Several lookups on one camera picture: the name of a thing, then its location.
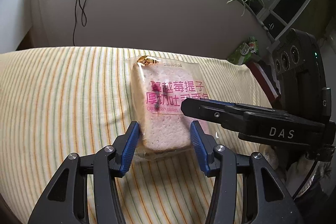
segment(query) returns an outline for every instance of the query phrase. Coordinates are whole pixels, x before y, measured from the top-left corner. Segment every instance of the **camera lens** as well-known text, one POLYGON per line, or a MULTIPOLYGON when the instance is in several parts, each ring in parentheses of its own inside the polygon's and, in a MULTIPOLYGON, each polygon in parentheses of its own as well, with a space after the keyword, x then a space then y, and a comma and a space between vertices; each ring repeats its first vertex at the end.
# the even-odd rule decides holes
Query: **camera lens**
POLYGON ((288 55, 285 52, 283 52, 281 54, 281 63, 282 63, 283 69, 284 70, 288 70, 288 68, 289 68, 289 59, 288 59, 288 55))
POLYGON ((291 47, 291 57, 295 64, 299 62, 299 51, 297 50, 295 46, 291 47))
POLYGON ((278 59, 276 59, 276 61, 275 61, 275 68, 277 69, 277 72, 280 72, 281 66, 280 66, 280 62, 279 62, 278 59))

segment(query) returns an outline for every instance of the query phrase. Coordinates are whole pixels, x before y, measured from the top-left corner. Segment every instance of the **metal bolt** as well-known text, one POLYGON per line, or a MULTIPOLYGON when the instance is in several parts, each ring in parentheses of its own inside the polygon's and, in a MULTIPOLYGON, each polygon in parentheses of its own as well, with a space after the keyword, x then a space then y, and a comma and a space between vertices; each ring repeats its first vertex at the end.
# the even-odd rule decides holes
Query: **metal bolt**
POLYGON ((255 153, 254 155, 253 155, 253 157, 255 158, 255 159, 257 159, 257 160, 260 160, 261 159, 261 154, 260 153, 255 153))
POLYGON ((220 144, 220 145, 217 145, 215 149, 219 152, 223 152, 225 150, 225 146, 220 144))
POLYGON ((68 156, 68 159, 69 159, 69 160, 74 160, 75 158, 77 158, 77 154, 76 154, 76 153, 71 153, 71 154, 69 154, 69 156, 68 156))
POLYGON ((105 152, 112 152, 114 147, 112 145, 108 145, 107 147, 104 148, 105 152))

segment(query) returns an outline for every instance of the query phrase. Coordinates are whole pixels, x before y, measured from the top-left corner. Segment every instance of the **transparent plastic packaging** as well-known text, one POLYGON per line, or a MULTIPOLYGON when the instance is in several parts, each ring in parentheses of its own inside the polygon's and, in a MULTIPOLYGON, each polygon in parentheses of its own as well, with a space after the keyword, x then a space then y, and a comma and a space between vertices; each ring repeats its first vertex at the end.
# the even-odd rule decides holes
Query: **transparent plastic packaging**
MULTIPOLYGON (((190 124, 196 119, 184 116, 180 108, 186 98, 209 98, 199 65, 151 56, 128 62, 133 114, 142 131, 134 160, 156 160, 190 149, 190 124)), ((207 122, 199 122, 208 134, 207 122)))

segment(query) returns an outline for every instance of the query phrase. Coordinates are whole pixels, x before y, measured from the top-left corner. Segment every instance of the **blue rubber pad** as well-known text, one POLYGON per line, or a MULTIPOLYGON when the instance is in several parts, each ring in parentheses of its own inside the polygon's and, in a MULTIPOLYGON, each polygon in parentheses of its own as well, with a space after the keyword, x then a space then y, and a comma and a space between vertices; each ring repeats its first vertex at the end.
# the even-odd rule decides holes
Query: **blue rubber pad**
POLYGON ((207 176, 210 171, 208 165, 207 153, 194 122, 192 122, 190 125, 190 136, 191 136, 191 142, 196 152, 199 167, 202 170, 202 172, 207 176))
POLYGON ((138 123, 136 123, 121 156, 120 172, 122 175, 125 175, 131 166, 134 151, 138 144, 139 135, 140 126, 138 123))

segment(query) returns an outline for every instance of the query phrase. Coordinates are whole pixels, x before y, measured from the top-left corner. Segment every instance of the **striped tablecloth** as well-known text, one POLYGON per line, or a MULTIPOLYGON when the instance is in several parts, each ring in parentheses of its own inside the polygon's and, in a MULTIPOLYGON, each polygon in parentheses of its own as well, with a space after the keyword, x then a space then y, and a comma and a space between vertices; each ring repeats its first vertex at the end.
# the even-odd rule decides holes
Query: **striped tablecloth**
MULTIPOLYGON (((126 59, 151 55, 196 62, 209 98, 270 107, 246 66, 225 60, 108 47, 35 48, 0 55, 0 193, 22 223, 71 152, 97 152, 124 134, 130 121, 130 68, 126 59)), ((249 155, 258 145, 211 124, 221 144, 249 155)), ((193 151, 133 162, 117 187, 131 224, 204 223, 214 179, 193 151)), ((242 211, 238 177, 235 223, 242 211)), ((93 178, 88 179, 90 223, 96 223, 93 178)))

